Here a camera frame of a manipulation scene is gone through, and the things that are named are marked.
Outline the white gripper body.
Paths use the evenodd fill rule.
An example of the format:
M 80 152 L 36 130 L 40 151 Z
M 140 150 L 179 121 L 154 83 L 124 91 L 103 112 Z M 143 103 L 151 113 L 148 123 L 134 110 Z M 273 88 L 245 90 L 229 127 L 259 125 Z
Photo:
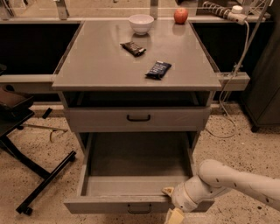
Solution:
M 205 200 L 212 200 L 225 194 L 225 187 L 213 187 L 205 183 L 199 176 L 175 186 L 171 191 L 172 204 L 185 213 L 195 210 Z

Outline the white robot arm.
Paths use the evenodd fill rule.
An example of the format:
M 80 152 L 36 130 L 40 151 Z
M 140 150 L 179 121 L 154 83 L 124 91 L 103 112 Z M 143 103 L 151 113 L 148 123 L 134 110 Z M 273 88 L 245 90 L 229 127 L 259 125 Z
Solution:
M 237 171 L 222 162 L 207 159 L 200 163 L 198 173 L 176 186 L 162 189 L 173 209 L 169 209 L 164 224 L 183 224 L 185 213 L 195 210 L 205 200 L 214 199 L 231 189 L 280 210 L 280 179 Z

